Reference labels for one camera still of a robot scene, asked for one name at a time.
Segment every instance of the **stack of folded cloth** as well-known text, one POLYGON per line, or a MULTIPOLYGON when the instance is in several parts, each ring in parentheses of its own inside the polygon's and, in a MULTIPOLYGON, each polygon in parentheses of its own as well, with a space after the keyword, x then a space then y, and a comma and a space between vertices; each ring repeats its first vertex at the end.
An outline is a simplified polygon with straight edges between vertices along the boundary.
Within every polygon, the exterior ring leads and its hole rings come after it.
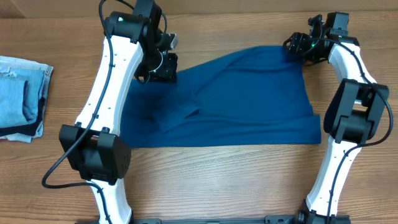
POLYGON ((53 67, 0 56, 0 139, 30 143, 43 135, 53 67))

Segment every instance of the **navy blue shirt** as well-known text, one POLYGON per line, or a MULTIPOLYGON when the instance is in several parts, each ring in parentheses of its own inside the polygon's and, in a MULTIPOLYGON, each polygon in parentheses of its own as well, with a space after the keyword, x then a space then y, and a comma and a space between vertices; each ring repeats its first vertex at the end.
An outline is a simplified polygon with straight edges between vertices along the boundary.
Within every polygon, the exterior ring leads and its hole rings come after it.
POLYGON ((181 71, 177 84, 133 80, 121 138, 130 147, 319 144, 302 65, 264 46, 181 71))

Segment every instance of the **brown surface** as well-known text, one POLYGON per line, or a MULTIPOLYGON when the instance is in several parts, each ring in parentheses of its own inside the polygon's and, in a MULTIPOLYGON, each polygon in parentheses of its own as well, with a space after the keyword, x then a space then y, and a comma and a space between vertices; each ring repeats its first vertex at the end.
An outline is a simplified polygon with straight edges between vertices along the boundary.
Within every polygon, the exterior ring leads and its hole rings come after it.
POLYGON ((0 18, 23 18, 24 15, 20 12, 12 0, 0 0, 0 18))
MULTIPOLYGON (((13 0, 28 18, 88 17, 98 15, 100 0, 13 0)), ((397 10, 398 0, 156 0, 168 15, 247 12, 381 11, 397 10)), ((121 3, 109 0, 104 13, 129 12, 121 3)))
MULTIPOLYGON (((180 42, 179 70, 255 45, 281 44, 306 32, 303 13, 170 16, 180 42)), ((349 30, 375 79, 389 85, 398 111, 398 13, 353 12, 349 30)), ((0 52, 55 67, 45 116, 45 134, 32 144, 0 143, 0 223, 73 223, 98 217, 87 187, 48 190, 45 171, 62 155, 58 132, 73 124, 90 93, 100 64, 99 20, 0 20, 0 52)), ((327 63, 304 71, 316 113, 324 115, 338 82, 327 63)), ((379 138, 387 128, 381 122, 379 138)), ((126 176, 127 201, 136 218, 233 218, 294 213, 309 193, 326 149, 315 146, 231 146, 135 149, 126 176)), ((343 189, 339 213, 353 223, 398 219, 397 132, 380 146, 363 149, 343 189)), ((64 162, 53 184, 80 181, 64 162)))

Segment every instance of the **wooden tabletop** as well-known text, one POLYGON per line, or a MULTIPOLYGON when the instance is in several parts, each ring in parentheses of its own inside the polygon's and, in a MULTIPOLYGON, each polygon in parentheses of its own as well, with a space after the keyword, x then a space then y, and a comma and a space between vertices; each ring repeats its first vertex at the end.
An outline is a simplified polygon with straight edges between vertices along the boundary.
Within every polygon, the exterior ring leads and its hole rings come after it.
MULTIPOLYGON (((314 12, 169 16, 179 35, 183 70, 256 45, 280 45, 293 32, 308 32, 314 12)), ((398 13, 353 12, 357 37, 370 74, 390 89, 398 111, 398 13)), ((73 124, 84 106, 101 60, 103 33, 96 17, 2 19, 0 55, 54 66, 45 131, 32 144, 0 142, 0 223, 73 223, 98 212, 88 187, 49 190, 40 181, 62 155, 58 132, 73 124)), ((310 101, 323 115, 338 87, 326 62, 304 68, 310 101)), ((387 130, 386 113, 374 139, 387 130)), ((339 214, 353 223, 398 220, 398 132, 364 148, 343 188, 339 214)), ((295 213, 312 188, 326 149, 321 145, 258 145, 133 149, 125 178, 127 201, 136 218, 235 218, 295 213)), ((65 161, 52 184, 80 181, 65 161)))

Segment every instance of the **wooden table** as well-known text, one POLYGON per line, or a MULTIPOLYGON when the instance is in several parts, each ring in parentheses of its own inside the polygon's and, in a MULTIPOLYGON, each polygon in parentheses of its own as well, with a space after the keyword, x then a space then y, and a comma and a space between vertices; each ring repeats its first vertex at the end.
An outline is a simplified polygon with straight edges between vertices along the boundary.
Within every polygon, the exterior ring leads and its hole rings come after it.
MULTIPOLYGON (((279 45, 293 32, 308 32, 314 12, 169 16, 179 35, 178 69, 256 45, 279 45)), ((373 77, 389 86, 398 111, 398 13, 353 12, 349 33, 361 43, 373 77)), ((58 132, 73 124, 100 64, 103 34, 96 17, 0 20, 0 54, 55 67, 45 131, 32 144, 0 142, 0 223, 73 223, 98 218, 88 187, 44 189, 41 178, 62 155, 58 132)), ((333 68, 304 68, 310 101, 322 118, 338 87, 333 68)), ((379 139, 387 129, 383 116, 379 139)), ((340 197, 339 214, 353 223, 397 223, 398 133, 363 149, 340 197)), ((326 149, 265 145, 133 149, 126 176, 127 201, 136 218, 234 218, 294 213, 317 177, 326 149)), ((53 184, 80 181, 64 162, 53 184)))

